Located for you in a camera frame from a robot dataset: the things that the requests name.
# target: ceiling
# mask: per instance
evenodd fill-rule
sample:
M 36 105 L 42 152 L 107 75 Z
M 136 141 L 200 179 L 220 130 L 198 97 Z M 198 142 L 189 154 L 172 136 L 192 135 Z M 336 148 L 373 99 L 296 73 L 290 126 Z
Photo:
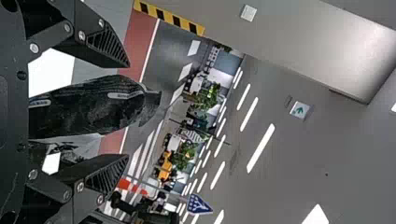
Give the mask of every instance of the ceiling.
M 326 1 L 388 27 L 396 27 L 393 25 L 396 15 L 392 11 L 396 3 Z M 179 1 L 164 3 L 164 7 L 166 5 L 189 12 L 180 7 Z M 281 29 L 276 23 L 274 28 Z M 219 136 L 226 134 L 226 142 L 230 145 L 223 145 L 214 158 L 219 144 L 214 141 L 208 149 L 212 153 L 206 167 L 191 179 L 191 182 L 195 178 L 201 180 L 207 173 L 201 194 L 215 208 L 214 215 L 200 216 L 196 223 L 215 223 L 223 210 L 222 223 L 227 224 L 300 224 L 317 204 L 332 224 L 395 223 L 396 138 L 393 135 L 396 117 L 390 112 L 396 102 L 394 72 L 373 101 L 362 105 L 300 73 L 265 60 L 248 56 L 241 67 L 244 75 L 227 101 L 226 122 Z M 250 91 L 237 111 L 247 84 L 251 85 Z M 240 132 L 241 123 L 256 97 L 259 102 L 246 129 Z M 290 104 L 285 104 L 290 97 Z M 312 106 L 306 120 L 289 114 L 296 100 Z M 248 174 L 247 164 L 271 123 L 276 130 Z M 226 165 L 219 181 L 211 189 L 211 182 L 224 161 Z M 191 222 L 192 217 L 188 217 L 184 223 Z

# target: red wall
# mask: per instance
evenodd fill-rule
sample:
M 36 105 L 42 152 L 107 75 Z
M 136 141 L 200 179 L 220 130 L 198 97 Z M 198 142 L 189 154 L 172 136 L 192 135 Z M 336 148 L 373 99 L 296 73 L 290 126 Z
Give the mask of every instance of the red wall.
M 149 44 L 154 33 L 157 19 L 132 10 L 128 24 L 124 47 L 127 51 L 131 67 L 119 69 L 119 74 L 139 81 L 146 56 L 149 53 Z M 119 130 L 102 139 L 99 154 L 118 154 L 125 130 Z

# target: yellow and black hazard stripe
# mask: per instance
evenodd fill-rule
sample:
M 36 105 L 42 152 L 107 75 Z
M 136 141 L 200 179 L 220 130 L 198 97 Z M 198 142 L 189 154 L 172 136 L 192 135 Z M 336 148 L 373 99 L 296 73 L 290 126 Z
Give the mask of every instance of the yellow and black hazard stripe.
M 183 30 L 190 31 L 196 35 L 203 36 L 205 27 L 197 24 L 195 22 L 181 18 L 172 12 L 163 10 L 161 8 L 155 7 L 154 5 L 134 0 L 134 10 L 144 12 L 152 17 L 158 18 L 160 20 L 166 21 L 167 23 L 173 24 L 180 27 Z

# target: blue sign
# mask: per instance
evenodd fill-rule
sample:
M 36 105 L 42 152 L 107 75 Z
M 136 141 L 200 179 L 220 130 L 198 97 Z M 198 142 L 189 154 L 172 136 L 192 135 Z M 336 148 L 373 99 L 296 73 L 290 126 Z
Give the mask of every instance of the blue sign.
M 194 215 L 206 215 L 212 214 L 213 208 L 211 208 L 208 203 L 204 202 L 199 195 L 192 194 L 189 198 L 187 211 Z

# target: potted plant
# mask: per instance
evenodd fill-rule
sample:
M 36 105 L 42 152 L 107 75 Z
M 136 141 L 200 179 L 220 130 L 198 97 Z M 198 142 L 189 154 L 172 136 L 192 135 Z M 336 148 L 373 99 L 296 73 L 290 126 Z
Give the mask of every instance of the potted plant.
M 195 157 L 195 148 L 197 144 L 183 143 L 180 147 L 180 151 L 174 153 L 171 158 L 171 162 L 177 167 L 179 171 L 187 168 L 189 161 Z
M 218 104 L 218 95 L 221 86 L 216 83 L 210 87 L 209 90 L 201 90 L 196 96 L 194 104 L 191 106 L 193 109 L 207 111 Z

